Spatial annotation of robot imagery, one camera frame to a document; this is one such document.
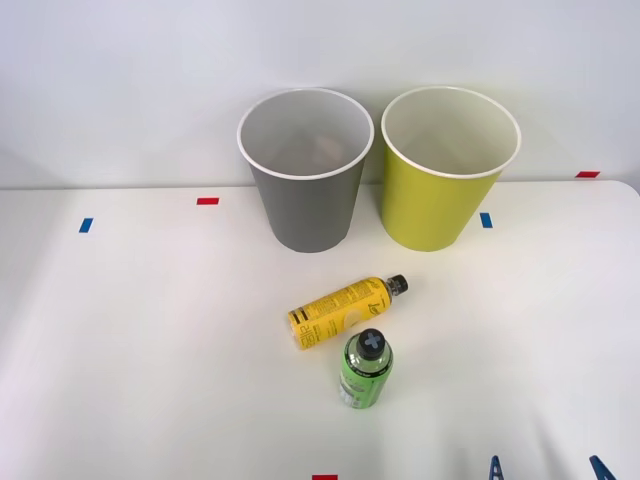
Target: yellow bottle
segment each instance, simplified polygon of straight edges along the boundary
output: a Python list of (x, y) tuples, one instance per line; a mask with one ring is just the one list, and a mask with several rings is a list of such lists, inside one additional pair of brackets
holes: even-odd
[(370, 277), (289, 312), (289, 325), (302, 350), (381, 314), (391, 298), (409, 288), (402, 275), (385, 282)]

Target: blue tape marker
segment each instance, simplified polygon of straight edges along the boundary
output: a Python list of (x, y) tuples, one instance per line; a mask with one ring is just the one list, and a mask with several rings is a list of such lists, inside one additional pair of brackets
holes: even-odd
[(491, 216), (488, 213), (481, 213), (480, 220), (482, 221), (482, 226), (484, 228), (493, 228), (493, 224), (491, 223)]
[(502, 475), (502, 467), (500, 466), (500, 459), (497, 455), (494, 455), (491, 459), (491, 470), (489, 471), (489, 480), (504, 480)]
[(593, 467), (593, 471), (596, 472), (596, 477), (598, 480), (616, 480), (616, 477), (609, 471), (602, 460), (598, 458), (597, 455), (593, 457), (589, 457), (589, 461), (591, 462), (591, 466)]
[(93, 218), (85, 218), (82, 221), (82, 225), (80, 225), (80, 231), (78, 233), (87, 233), (91, 228), (92, 223), (93, 223)]

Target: tape marker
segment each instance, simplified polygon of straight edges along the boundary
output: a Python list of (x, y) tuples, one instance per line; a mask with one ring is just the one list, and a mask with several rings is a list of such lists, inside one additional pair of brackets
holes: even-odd
[(219, 201), (218, 197), (200, 197), (196, 201), (196, 205), (217, 205)]
[(88, 233), (92, 223), (93, 218), (85, 218), (82, 221), (82, 225), (80, 225), (80, 230), (78, 231), (78, 233)]
[(493, 224), (491, 223), (491, 216), (488, 213), (481, 213), (480, 220), (482, 221), (483, 228), (493, 228)]
[(600, 172), (596, 172), (593, 170), (583, 170), (582, 172), (578, 172), (576, 178), (596, 178), (598, 175), (600, 175)]

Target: green bottle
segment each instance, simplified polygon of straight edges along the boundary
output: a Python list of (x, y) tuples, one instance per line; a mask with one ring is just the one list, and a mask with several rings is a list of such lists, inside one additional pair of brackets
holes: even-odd
[(393, 366), (393, 352), (384, 335), (367, 328), (344, 348), (340, 396), (353, 408), (368, 408), (378, 400)]

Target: white wall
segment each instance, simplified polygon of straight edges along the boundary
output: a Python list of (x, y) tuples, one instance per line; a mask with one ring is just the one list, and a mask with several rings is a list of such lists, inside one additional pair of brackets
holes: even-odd
[[(379, 120), (465, 85), (518, 118), (511, 179), (601, 170), (640, 187), (633, 0), (5, 0), (0, 187), (251, 183), (241, 114), (291, 86)], [(380, 177), (380, 142), (365, 181)]]

